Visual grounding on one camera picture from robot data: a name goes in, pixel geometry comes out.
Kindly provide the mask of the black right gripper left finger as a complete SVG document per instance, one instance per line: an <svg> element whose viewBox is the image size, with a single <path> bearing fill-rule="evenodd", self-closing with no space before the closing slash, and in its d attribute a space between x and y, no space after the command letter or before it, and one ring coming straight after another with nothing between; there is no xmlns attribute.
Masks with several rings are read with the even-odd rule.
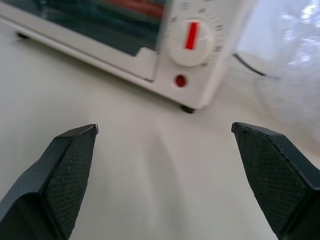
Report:
<svg viewBox="0 0 320 240"><path fill-rule="evenodd" d="M56 136L0 201L0 240L69 240L90 175L98 126Z"/></svg>

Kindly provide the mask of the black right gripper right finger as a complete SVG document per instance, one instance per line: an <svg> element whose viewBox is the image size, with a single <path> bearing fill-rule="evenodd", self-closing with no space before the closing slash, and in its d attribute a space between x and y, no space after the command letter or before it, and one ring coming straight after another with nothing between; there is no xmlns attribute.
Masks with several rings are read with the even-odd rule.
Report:
<svg viewBox="0 0 320 240"><path fill-rule="evenodd" d="M320 170L283 134L234 122L247 181L278 240L320 240Z"/></svg>

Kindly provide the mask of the red indicator light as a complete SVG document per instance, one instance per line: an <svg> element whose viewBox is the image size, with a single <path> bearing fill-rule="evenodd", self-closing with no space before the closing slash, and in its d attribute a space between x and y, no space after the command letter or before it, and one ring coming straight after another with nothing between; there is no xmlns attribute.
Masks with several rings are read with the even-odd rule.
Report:
<svg viewBox="0 0 320 240"><path fill-rule="evenodd" d="M180 74L175 77L174 83L178 88L184 88L187 85L188 81L184 75Z"/></svg>

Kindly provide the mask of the white toaster oven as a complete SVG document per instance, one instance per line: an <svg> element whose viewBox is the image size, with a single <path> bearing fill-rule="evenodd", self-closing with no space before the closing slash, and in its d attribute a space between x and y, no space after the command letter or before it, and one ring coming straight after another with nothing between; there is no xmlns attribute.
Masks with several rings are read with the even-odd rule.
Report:
<svg viewBox="0 0 320 240"><path fill-rule="evenodd" d="M206 107L257 0L0 0L0 21L181 105Z"/></svg>

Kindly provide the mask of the glass oven door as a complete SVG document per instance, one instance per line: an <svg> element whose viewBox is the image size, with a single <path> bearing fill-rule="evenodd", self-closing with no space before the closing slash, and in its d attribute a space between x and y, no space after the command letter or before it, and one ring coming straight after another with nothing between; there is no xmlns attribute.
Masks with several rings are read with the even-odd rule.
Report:
<svg viewBox="0 0 320 240"><path fill-rule="evenodd" d="M166 0L0 0L0 18L152 79Z"/></svg>

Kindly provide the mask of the white timer knob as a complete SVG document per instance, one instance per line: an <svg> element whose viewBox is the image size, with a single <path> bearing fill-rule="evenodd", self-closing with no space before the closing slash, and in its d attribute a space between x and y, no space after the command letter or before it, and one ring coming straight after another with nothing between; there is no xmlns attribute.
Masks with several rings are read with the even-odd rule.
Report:
<svg viewBox="0 0 320 240"><path fill-rule="evenodd" d="M214 32L209 23L201 18L189 18L177 23L166 41L169 57L183 67L196 67L204 63L214 44Z"/></svg>

